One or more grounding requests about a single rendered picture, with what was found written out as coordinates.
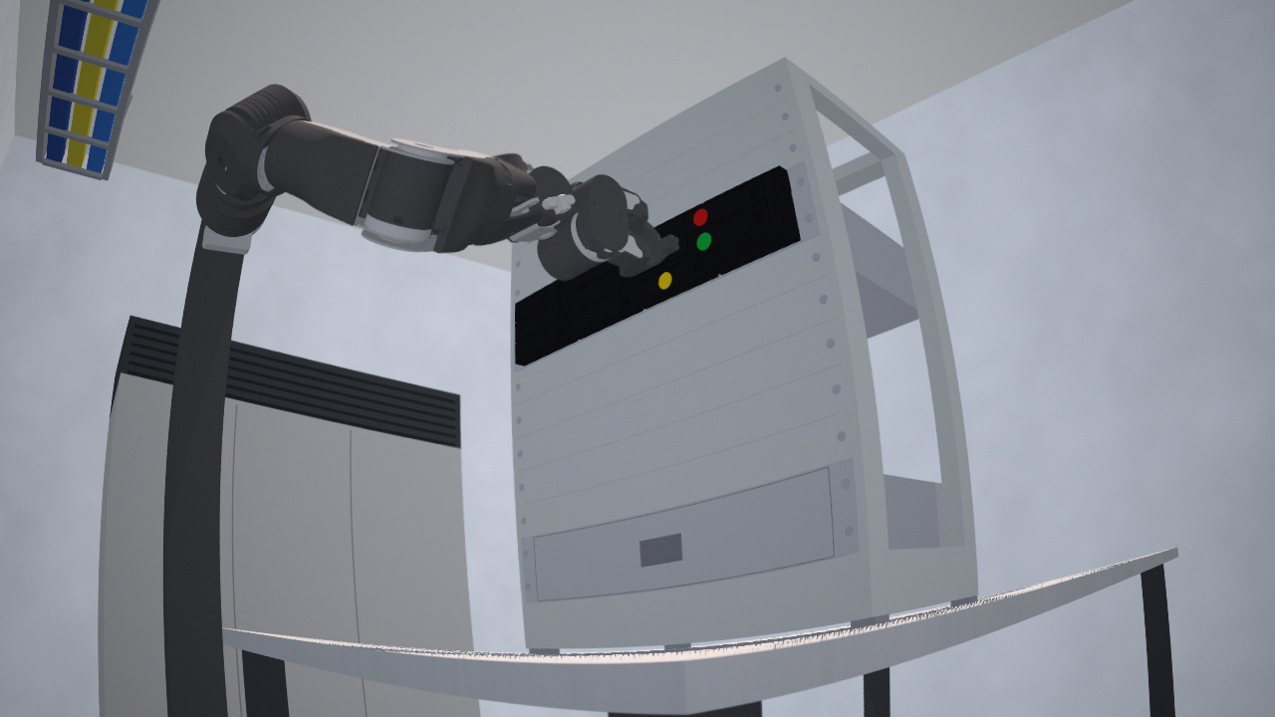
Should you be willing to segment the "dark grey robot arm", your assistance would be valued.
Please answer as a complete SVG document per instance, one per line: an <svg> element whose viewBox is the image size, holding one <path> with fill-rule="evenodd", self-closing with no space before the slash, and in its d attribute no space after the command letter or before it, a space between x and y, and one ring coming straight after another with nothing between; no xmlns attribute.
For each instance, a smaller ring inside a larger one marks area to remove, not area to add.
<svg viewBox="0 0 1275 717"><path fill-rule="evenodd" d="M391 142L399 145L312 122L300 94L261 88L210 120L196 191L203 248L246 255L283 191L402 251L529 244L555 236L551 225L572 211L574 191L558 168L523 166L516 153Z"/></svg>

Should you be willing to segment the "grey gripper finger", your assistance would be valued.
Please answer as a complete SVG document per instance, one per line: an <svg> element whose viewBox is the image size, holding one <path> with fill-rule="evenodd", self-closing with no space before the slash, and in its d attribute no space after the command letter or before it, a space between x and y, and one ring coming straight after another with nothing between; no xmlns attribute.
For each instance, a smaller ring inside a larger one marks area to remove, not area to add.
<svg viewBox="0 0 1275 717"><path fill-rule="evenodd" d="M618 267L621 265L621 276L632 277L643 273L643 270L649 270L652 267L663 262L666 255L669 255L678 249L680 244L669 241L650 251L649 244L643 242L641 236L636 236L629 230L629 242L626 242L623 249L618 250L618 255L609 259L609 263Z"/></svg>
<svg viewBox="0 0 1275 717"><path fill-rule="evenodd" d="M623 193L626 195L626 202L629 202L629 230L636 236L641 236L643 242L649 244L650 251L669 241L678 242L678 237L674 237L672 233L660 239L657 230L654 230L654 227L652 227L648 222L649 208L646 208L646 203L643 202L634 191L623 189Z"/></svg>

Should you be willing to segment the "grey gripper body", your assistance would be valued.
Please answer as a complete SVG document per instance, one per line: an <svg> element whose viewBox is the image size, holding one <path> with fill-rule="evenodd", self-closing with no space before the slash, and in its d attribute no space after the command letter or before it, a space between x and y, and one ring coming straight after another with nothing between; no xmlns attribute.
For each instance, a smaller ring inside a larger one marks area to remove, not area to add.
<svg viewBox="0 0 1275 717"><path fill-rule="evenodd" d="M571 182L571 189L578 200L571 213L551 225L558 232L537 246L544 270L561 281L592 270L629 242L629 202L615 179L594 175L586 182Z"/></svg>

